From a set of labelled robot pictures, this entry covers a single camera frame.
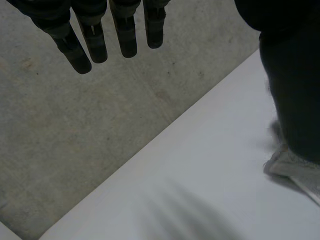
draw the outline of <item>gray concrete surface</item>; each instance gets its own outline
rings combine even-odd
[[[166,9],[164,44],[152,50],[139,7],[132,59],[121,56],[108,9],[108,60],[79,75],[0,2],[0,221],[23,240],[38,239],[258,48],[233,0]]]

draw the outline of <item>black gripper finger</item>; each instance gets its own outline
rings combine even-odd
[[[96,25],[85,25],[78,21],[91,59],[101,64],[108,59],[107,47],[101,22]]]
[[[74,70],[86,74],[91,70],[91,63],[82,48],[74,30],[69,24],[69,33],[64,38],[54,38],[57,47],[68,59]]]
[[[125,58],[137,54],[134,14],[141,0],[110,0],[110,9],[121,53]]]
[[[157,49],[164,42],[165,8],[149,8],[146,1],[143,5],[146,40],[151,49]]]

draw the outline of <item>white sheet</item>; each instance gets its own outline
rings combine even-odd
[[[21,238],[0,222],[0,240],[21,240]]]
[[[319,240],[320,208],[263,174],[275,150],[267,88],[257,51],[40,239],[147,239],[139,209],[151,199],[165,211],[160,192],[174,181],[246,240]]]

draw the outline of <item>black fabric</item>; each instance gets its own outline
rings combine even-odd
[[[289,148],[300,157],[320,164],[320,7],[317,2],[236,0],[244,20],[262,31],[261,60]]]

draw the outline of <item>black cloth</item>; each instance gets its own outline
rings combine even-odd
[[[320,164],[319,1],[236,0],[260,55],[288,147]]]

